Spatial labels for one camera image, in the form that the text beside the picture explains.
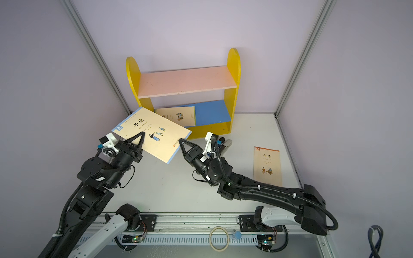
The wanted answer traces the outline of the beige book blue edge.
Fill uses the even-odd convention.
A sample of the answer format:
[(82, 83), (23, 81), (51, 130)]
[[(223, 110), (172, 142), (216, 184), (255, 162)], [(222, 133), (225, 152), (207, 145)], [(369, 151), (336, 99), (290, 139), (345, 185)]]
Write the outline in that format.
[(144, 132), (142, 149), (166, 164), (171, 162), (179, 150), (179, 140), (191, 135), (191, 130), (144, 107), (139, 107), (115, 126), (112, 132), (125, 140)]

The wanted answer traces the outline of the beige book green edge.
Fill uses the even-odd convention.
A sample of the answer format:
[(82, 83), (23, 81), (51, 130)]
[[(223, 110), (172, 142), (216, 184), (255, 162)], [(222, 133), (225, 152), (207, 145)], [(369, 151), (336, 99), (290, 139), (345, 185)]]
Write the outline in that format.
[(196, 126), (194, 106), (159, 108), (155, 113), (183, 127)]

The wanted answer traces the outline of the beige book orange edge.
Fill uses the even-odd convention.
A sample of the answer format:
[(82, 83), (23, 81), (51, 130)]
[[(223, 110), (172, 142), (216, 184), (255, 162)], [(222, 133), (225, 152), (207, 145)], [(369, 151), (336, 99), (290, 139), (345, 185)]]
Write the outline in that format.
[(261, 183), (282, 186), (279, 150), (254, 148), (253, 179)]

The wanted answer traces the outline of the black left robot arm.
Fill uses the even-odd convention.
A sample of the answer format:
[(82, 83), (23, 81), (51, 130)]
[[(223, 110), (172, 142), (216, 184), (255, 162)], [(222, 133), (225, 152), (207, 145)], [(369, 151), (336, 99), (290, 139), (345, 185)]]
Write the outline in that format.
[(77, 174), (81, 181), (63, 207), (58, 229), (40, 254), (41, 258), (66, 258), (88, 227), (103, 212), (133, 162), (143, 155), (145, 132), (125, 141), (101, 138), (97, 154), (85, 161)]

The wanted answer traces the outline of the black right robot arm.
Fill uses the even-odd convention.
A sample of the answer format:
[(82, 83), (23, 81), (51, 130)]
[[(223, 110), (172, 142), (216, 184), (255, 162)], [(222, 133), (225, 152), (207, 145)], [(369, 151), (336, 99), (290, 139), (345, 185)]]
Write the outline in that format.
[(303, 188), (284, 188), (255, 181), (234, 173), (233, 167), (222, 156), (228, 147), (224, 138), (210, 139), (211, 149), (180, 139), (184, 159), (201, 175), (206, 183), (217, 187), (217, 192), (227, 200), (256, 201), (279, 207), (294, 214), (294, 221), (301, 228), (316, 235), (327, 235), (338, 229), (337, 219), (325, 207), (325, 200), (311, 185)]

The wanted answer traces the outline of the blue black stapler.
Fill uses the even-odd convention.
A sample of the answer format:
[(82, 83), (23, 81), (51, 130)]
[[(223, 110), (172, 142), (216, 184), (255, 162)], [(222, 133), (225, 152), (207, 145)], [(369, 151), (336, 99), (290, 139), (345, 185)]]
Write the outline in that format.
[(218, 146), (220, 154), (223, 155), (229, 149), (231, 145), (232, 145), (232, 140), (230, 139), (227, 139), (226, 141), (221, 141), (221, 143)]

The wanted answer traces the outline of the yellow shelf pink blue boards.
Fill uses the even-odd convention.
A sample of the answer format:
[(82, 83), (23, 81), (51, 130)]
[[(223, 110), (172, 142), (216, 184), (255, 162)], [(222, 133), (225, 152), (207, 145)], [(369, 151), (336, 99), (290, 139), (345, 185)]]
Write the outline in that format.
[(156, 97), (223, 90), (223, 99), (195, 104), (196, 125), (190, 128), (190, 139), (203, 138), (207, 132), (231, 133), (242, 73), (237, 49), (229, 50), (224, 66), (142, 73), (133, 57), (126, 59), (125, 66), (138, 105), (151, 111)]

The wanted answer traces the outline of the small blue cap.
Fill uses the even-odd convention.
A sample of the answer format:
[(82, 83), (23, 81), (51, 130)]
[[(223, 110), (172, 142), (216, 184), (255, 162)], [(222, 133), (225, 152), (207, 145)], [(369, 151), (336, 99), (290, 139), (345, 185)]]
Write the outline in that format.
[(242, 238), (242, 233), (241, 233), (240, 231), (235, 231), (235, 232), (233, 233), (232, 238), (233, 238), (234, 240), (240, 240), (240, 239)]

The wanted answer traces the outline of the left green circuit board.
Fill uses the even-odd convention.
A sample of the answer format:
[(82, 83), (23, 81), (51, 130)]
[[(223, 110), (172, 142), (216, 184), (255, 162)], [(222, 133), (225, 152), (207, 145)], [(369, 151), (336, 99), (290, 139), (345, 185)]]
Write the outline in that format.
[(123, 235), (122, 244), (138, 244), (145, 240), (143, 235)]

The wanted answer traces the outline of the green circuit board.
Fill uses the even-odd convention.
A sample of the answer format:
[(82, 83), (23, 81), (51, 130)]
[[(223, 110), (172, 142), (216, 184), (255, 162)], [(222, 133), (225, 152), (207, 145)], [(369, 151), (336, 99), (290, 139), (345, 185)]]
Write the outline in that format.
[(276, 241), (274, 235), (257, 235), (257, 243), (261, 246), (274, 246), (275, 242)]
[(138, 244), (145, 240), (143, 235), (123, 235), (122, 244)]

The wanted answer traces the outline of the right green circuit board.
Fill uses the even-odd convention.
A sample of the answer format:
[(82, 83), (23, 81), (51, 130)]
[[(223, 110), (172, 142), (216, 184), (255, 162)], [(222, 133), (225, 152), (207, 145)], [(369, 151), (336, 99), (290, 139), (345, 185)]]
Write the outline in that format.
[(257, 243), (261, 246), (274, 246), (275, 242), (276, 241), (274, 235), (257, 235)]

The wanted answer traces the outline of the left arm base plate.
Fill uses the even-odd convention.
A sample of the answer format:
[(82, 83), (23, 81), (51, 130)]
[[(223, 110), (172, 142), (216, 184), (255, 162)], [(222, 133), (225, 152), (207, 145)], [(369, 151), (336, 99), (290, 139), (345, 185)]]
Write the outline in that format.
[(129, 232), (153, 232), (158, 216), (155, 214), (135, 215), (128, 221)]

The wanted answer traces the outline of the aluminium front rail frame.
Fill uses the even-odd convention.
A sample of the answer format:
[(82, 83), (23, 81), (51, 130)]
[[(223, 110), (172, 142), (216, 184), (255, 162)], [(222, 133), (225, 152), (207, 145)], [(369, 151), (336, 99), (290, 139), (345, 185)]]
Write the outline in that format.
[[(129, 232), (128, 223), (120, 215), (112, 215), (109, 221), (99, 216), (79, 239), (68, 258), (94, 258), (107, 245), (120, 243), (123, 251), (142, 246), (210, 246), (218, 250), (229, 246), (258, 246), (257, 235), (274, 235), (274, 249), (283, 245), (286, 238), (295, 235), (311, 236), (311, 233), (295, 225), (292, 215), (273, 209), (269, 214), (273, 228), (281, 225), (284, 232), (241, 232), (237, 213), (155, 213), (158, 216), (153, 232)], [(242, 233), (240, 240), (232, 238), (235, 231)], [(123, 235), (143, 235), (138, 244), (122, 244)]]

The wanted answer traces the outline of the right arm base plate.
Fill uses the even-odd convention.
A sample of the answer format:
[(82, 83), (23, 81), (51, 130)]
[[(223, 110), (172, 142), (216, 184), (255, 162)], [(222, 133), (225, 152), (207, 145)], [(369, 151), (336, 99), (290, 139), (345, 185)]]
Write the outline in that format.
[(264, 224), (254, 223), (254, 215), (239, 215), (237, 218), (237, 224), (239, 225), (241, 232), (284, 232), (281, 225), (271, 228), (269, 226), (265, 226)]

